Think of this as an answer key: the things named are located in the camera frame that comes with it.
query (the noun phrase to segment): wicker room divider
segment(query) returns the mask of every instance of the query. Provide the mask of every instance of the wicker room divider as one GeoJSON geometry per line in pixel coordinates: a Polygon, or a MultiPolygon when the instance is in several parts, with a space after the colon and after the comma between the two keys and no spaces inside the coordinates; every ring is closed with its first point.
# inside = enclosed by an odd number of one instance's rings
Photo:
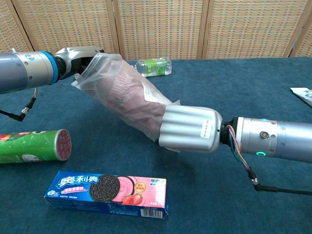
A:
{"type": "Polygon", "coordinates": [[[296,46],[291,54],[294,56],[312,57],[312,13],[305,24],[296,46]]]}
{"type": "Polygon", "coordinates": [[[35,50],[98,45],[119,53],[111,0],[12,0],[35,50]]]}
{"type": "Polygon", "coordinates": [[[0,2],[0,21],[0,53],[33,50],[10,0],[0,2]]]}
{"type": "Polygon", "coordinates": [[[203,59],[287,57],[310,0],[210,0],[203,59]]]}
{"type": "Polygon", "coordinates": [[[98,45],[124,59],[312,56],[312,0],[2,0],[0,52],[98,45]]]}

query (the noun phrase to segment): plastic bottle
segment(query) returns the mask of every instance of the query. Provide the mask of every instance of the plastic bottle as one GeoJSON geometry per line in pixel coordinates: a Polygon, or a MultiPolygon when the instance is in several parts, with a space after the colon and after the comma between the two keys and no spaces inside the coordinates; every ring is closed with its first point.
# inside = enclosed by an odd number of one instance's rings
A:
{"type": "Polygon", "coordinates": [[[171,74],[171,61],[168,57],[141,59],[133,67],[144,77],[171,74]]]}

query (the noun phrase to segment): green bottle label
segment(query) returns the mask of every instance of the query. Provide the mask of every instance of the green bottle label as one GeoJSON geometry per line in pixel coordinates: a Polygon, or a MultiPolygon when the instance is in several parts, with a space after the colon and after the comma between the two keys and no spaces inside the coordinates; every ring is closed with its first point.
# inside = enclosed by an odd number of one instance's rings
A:
{"type": "Polygon", "coordinates": [[[166,72],[166,60],[164,58],[152,58],[144,60],[146,76],[162,76],[166,72]]]}

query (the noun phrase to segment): plastic bag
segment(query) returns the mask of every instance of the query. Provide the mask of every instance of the plastic bag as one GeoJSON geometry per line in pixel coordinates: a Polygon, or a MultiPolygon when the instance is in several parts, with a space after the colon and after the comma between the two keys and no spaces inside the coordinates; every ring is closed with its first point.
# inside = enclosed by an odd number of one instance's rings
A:
{"type": "Polygon", "coordinates": [[[85,71],[75,77],[72,86],[100,101],[151,140],[159,138],[166,105],[172,102],[121,55],[98,53],[85,71]]]}

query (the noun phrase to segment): can lid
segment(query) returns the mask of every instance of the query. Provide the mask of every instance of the can lid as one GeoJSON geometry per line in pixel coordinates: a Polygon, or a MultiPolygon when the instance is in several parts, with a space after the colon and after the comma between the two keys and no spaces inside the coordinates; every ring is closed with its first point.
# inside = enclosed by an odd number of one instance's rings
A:
{"type": "Polygon", "coordinates": [[[72,140],[67,130],[61,129],[58,131],[55,149],[58,160],[65,161],[69,158],[72,151],[72,140]]]}

